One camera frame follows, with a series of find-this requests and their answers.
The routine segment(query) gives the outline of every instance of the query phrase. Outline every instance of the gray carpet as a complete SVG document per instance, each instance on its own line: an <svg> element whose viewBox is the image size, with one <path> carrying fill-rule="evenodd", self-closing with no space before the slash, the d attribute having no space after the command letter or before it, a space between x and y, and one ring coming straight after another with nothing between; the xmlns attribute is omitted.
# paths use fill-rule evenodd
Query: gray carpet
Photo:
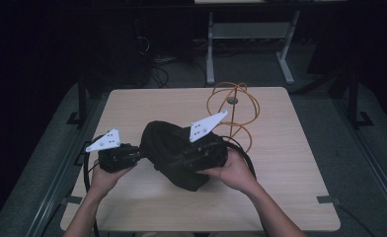
<svg viewBox="0 0 387 237"><path fill-rule="evenodd" d="M320 77L306 74L313 46L295 44L287 61L296 82L287 85L275 61L277 49L278 45L264 44L259 48L249 46L248 50L236 56L215 57L216 83L231 81L246 82L249 86L281 86L291 92ZM197 64L177 62L162 66L170 76L168 87L202 87L205 81L204 57L197 57L195 62ZM387 236L387 200L342 112L346 98L329 98L329 86L330 83L324 84L305 96L291 96L291 100L331 196L338 198L375 236ZM150 80L146 88L157 88L157 83ZM107 98L108 94L101 99L88 99L89 119L78 129L77 125L66 124L70 114L78 111L76 86L70 89L0 213L0 236L62 235L59 222L65 205L61 201L73 187L80 170L80 165L73 163L76 159L80 163L80 148L84 141L92 139ZM359 108L367 112L375 124L362 127L359 133L366 138L387 173L387 117L375 97L363 87ZM48 193L56 179L59 181L57 192ZM308 235L368 236L361 225L339 208L338 215L342 223L340 230L309 232ZM130 236L129 233L101 234Z"/></svg>

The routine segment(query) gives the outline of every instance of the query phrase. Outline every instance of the black object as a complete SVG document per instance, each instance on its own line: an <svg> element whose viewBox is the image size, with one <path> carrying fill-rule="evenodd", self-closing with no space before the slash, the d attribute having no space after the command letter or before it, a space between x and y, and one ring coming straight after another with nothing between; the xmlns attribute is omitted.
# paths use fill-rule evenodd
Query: black object
<svg viewBox="0 0 387 237"><path fill-rule="evenodd" d="M109 173L135 166L141 159L137 146L121 144L118 148L101 150L99 154L99 165Z"/></svg>
<svg viewBox="0 0 387 237"><path fill-rule="evenodd" d="M204 167L224 165L227 159L226 147L221 151L216 147L207 147L201 150L200 146L215 142L219 146L222 138L210 133L200 140L190 143L189 128L181 128L165 121L151 121L145 127L140 149L146 154L154 168L166 176L174 185L188 191L197 191L209 177L197 174L194 171Z"/></svg>
<svg viewBox="0 0 387 237"><path fill-rule="evenodd" d="M224 166L229 147L244 157L256 177L252 161L240 145L225 141L213 132L190 142L190 133L190 127L151 121L142 133L139 148L121 144L118 148L99 151L100 167L113 173L136 165L141 158L147 158L175 186L195 192L209 180L207 175L198 174L197 171Z"/></svg>

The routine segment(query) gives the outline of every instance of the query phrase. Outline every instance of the table top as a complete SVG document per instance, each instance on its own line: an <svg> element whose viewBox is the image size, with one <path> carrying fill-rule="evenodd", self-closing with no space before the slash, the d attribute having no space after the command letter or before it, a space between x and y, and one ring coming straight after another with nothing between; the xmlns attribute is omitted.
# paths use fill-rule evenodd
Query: table top
<svg viewBox="0 0 387 237"><path fill-rule="evenodd" d="M253 137L248 154L259 183L301 229L339 229L333 205L318 203L317 197L329 194L286 90L255 87L248 88L248 92L261 107L259 117L246 125ZM113 91L94 137L116 127L122 143L138 146L146 124L152 120L184 127L208 117L206 102L211 94L212 88ZM218 112L225 96L218 93L209 100L213 114ZM234 120L252 119L252 103L242 93L238 99ZM223 108L229 111L227 118L231 118L232 106L226 104ZM214 132L227 135L229 128L221 125ZM248 137L239 132L235 139L247 147ZM90 164L95 159L97 153L93 152ZM72 195L83 198L85 193L80 172ZM67 204L62 229L67 228L78 207L75 203ZM147 159L140 160L119 180L101 203L97 220L100 230L110 231L262 230L254 206L240 192L212 178L197 192L180 189Z"/></svg>

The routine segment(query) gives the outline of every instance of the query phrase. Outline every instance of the orange wire object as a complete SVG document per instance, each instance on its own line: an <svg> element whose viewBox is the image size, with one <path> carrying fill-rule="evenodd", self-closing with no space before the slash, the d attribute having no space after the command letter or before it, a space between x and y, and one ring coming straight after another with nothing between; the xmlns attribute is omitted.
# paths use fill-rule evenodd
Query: orange wire object
<svg viewBox="0 0 387 237"><path fill-rule="evenodd" d="M221 87L221 86L230 86L230 88L219 88L219 90L217 90L217 88ZM206 109L208 110L208 113L210 115L213 115L213 113L209 109L209 102L210 102L211 98L213 98L218 93L222 93L222 92L226 92L227 95L225 96L223 102L221 103L221 105L220 105L220 107L218 109L218 113L221 112L222 108L226 104L229 104L229 105L232 106L232 112L231 112L231 120L230 121L222 121L218 126L220 126L220 125L229 125L230 126L229 139L234 139L234 136L240 130L244 130L248 134L249 140L250 140L249 146L245 150L245 152L248 152L252 148L253 138L252 138L252 134L245 127L245 125L253 122L254 120L256 120L258 118L259 114L261 113L261 107L259 105L259 102L258 102L258 100L256 100L256 98L254 96L252 96L247 91L247 85L245 83L235 84L235 83L232 83L232 82L221 82L221 83L217 84L214 87L214 89L212 90L212 94L208 97L208 100L206 101ZM253 118L248 120L248 121L242 122L242 123L234 121L234 116L235 116L235 112L236 112L236 104L239 101L238 100L238 93L245 94L249 98L249 100L252 103L253 108L254 108L254 116L253 116Z"/></svg>

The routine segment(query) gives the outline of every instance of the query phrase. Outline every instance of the hand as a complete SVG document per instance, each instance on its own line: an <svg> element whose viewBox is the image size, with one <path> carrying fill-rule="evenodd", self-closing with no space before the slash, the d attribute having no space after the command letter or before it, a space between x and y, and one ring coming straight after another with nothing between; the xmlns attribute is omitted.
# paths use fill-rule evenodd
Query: hand
<svg viewBox="0 0 387 237"><path fill-rule="evenodd" d="M89 192L95 193L99 198L104 198L108 192L114 188L117 181L133 167L126 168L114 173L108 173L101 169L99 166L99 160L94 162L95 168L93 169L92 184Z"/></svg>
<svg viewBox="0 0 387 237"><path fill-rule="evenodd" d="M242 193L252 191L259 183L240 154L228 148L228 157L223 167L211 168L198 173L220 179L226 186Z"/></svg>

